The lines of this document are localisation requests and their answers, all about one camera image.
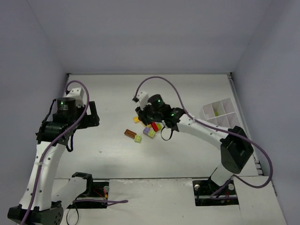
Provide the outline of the yellow long lego brick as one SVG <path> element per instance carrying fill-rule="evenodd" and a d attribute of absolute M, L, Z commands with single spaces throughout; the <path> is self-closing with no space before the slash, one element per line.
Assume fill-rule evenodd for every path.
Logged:
<path fill-rule="evenodd" d="M 139 123 L 139 122 L 141 122 L 141 121 L 138 119 L 138 117 L 134 117 L 133 120 L 134 120 L 134 123 Z"/>

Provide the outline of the brown lego brick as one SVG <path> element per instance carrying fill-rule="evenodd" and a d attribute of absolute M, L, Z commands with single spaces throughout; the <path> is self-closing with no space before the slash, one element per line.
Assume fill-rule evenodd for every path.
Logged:
<path fill-rule="evenodd" d="M 135 136 L 136 136 L 136 133 L 133 132 L 133 131 L 131 131 L 131 130 L 129 130 L 129 129 L 126 129 L 125 132 L 124 132 L 124 135 L 127 136 L 127 137 L 129 137 L 129 138 L 134 139 Z"/>

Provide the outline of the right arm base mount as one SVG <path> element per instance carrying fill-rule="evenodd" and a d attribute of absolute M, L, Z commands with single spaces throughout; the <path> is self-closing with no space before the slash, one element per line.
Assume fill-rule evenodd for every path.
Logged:
<path fill-rule="evenodd" d="M 225 183 L 223 188 L 210 180 L 193 180 L 195 206 L 229 206 L 239 205 L 233 180 Z"/>

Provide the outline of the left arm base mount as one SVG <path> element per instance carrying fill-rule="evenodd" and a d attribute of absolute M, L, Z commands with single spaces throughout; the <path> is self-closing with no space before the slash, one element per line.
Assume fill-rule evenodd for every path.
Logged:
<path fill-rule="evenodd" d="M 79 222 L 79 209 L 106 209 L 108 206 L 116 204 L 128 203 L 128 200 L 109 200 L 109 181 L 94 181 L 93 177 L 89 173 L 75 172 L 72 178 L 82 178 L 86 180 L 86 190 L 77 196 L 72 204 L 69 205 L 66 224 L 70 225 L 69 213 L 71 210 L 75 210 L 77 214 L 77 220 L 75 225 Z"/>

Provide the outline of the light green square lego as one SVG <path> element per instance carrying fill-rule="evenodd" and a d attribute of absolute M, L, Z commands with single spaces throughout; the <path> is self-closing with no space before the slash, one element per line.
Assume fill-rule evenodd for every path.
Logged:
<path fill-rule="evenodd" d="M 142 137 L 140 135 L 135 135 L 135 137 L 134 137 L 134 142 L 135 143 L 140 143 L 141 140 L 142 140 Z"/>

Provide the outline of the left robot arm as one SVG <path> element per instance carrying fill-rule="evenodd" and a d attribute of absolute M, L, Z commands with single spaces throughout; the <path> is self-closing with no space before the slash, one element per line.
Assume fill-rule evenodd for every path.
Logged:
<path fill-rule="evenodd" d="M 53 184 L 62 154 L 73 150 L 68 143 L 75 131 L 99 125 L 96 104 L 84 105 L 81 97 L 61 97 L 54 102 L 57 112 L 52 121 L 44 119 L 36 134 L 36 158 L 25 193 L 7 213 L 8 219 L 20 225 L 59 225 L 66 208 L 80 195 L 93 191 L 90 173 L 75 172 L 57 193 L 53 193 Z"/>

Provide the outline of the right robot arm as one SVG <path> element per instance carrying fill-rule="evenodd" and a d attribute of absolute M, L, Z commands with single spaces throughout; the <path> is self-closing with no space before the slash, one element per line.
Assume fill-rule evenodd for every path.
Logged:
<path fill-rule="evenodd" d="M 230 129 L 203 120 L 197 121 L 182 108 L 166 104 L 159 94 L 149 97 L 142 91 L 133 101 L 142 123 L 163 123 L 171 131 L 193 135 L 220 150 L 221 163 L 209 177 L 209 181 L 218 188 L 233 175 L 240 174 L 254 152 L 251 143 L 245 140 L 247 136 L 241 127 Z"/>

